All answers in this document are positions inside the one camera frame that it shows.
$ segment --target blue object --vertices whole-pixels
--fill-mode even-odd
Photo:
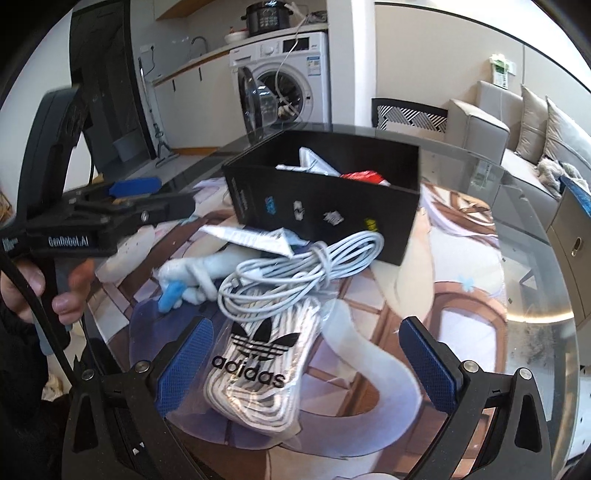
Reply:
[[[109,195],[118,199],[156,193],[162,187],[158,177],[116,181],[109,189]]]
[[[581,208],[585,211],[585,213],[587,213],[589,217],[591,217],[591,197],[589,194],[568,177],[560,177],[560,183],[572,192],[574,198],[577,200]]]
[[[158,379],[154,405],[162,418],[180,406],[212,345],[213,325],[210,320],[203,319]]]
[[[158,300],[158,311],[160,313],[168,313],[173,309],[174,304],[181,299],[183,292],[187,286],[181,281],[173,281],[168,285],[166,290],[162,292],[162,296]]]
[[[457,408],[456,382],[443,362],[407,319],[398,331],[400,347],[438,411],[452,414]]]

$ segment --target white shoelace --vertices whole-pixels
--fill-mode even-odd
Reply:
[[[205,381],[210,405],[267,435],[289,429],[299,410],[304,364],[320,332],[319,310],[318,299],[306,297],[267,320],[235,323],[225,350],[216,357],[218,367]]]

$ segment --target red package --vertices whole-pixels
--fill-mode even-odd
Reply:
[[[373,170],[365,171],[354,171],[353,173],[345,173],[341,175],[341,178],[349,180],[360,180],[367,181],[369,183],[375,183],[377,185],[390,186],[390,182],[385,180],[378,172]]]

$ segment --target throw pillow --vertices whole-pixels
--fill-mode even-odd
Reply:
[[[548,128],[544,155],[554,161],[570,163],[582,177],[591,180],[591,137],[556,104],[548,101]]]
[[[548,105],[525,85],[521,85],[521,97],[523,98],[523,116],[515,152],[521,158],[536,165],[544,151]]]

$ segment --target black box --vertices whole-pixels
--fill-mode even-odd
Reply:
[[[275,168],[299,166],[300,147],[341,174],[374,170],[391,186]],[[400,265],[420,196],[418,150],[375,137],[289,129],[238,154],[223,171],[240,223],[285,227],[329,245],[355,232],[378,231],[385,240],[378,258]]]

